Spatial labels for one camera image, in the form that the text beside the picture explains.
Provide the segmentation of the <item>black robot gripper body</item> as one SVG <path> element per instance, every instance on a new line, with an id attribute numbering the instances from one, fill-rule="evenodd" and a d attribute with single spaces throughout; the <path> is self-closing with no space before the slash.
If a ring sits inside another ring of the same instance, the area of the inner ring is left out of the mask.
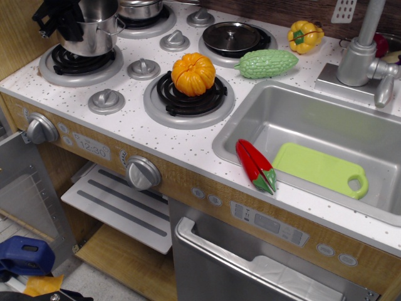
<path id="1" fill-rule="evenodd" d="M 60 19 L 62 16 L 71 15 L 73 21 L 82 22 L 82 10 L 80 0 L 47 0 L 43 1 L 38 10 L 33 14 L 33 21 L 42 22 L 46 16 Z"/>

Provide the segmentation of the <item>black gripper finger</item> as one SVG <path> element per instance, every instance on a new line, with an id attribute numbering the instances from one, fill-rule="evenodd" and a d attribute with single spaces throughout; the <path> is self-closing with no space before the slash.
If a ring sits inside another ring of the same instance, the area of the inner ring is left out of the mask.
<path id="1" fill-rule="evenodd" d="M 42 38 L 49 38 L 57 30 L 57 22 L 55 20 L 48 20 L 46 23 L 39 20 L 37 23 Z"/>
<path id="2" fill-rule="evenodd" d="M 58 31 L 66 41 L 83 41 L 80 23 L 84 22 L 81 11 L 64 11 L 58 17 Z"/>

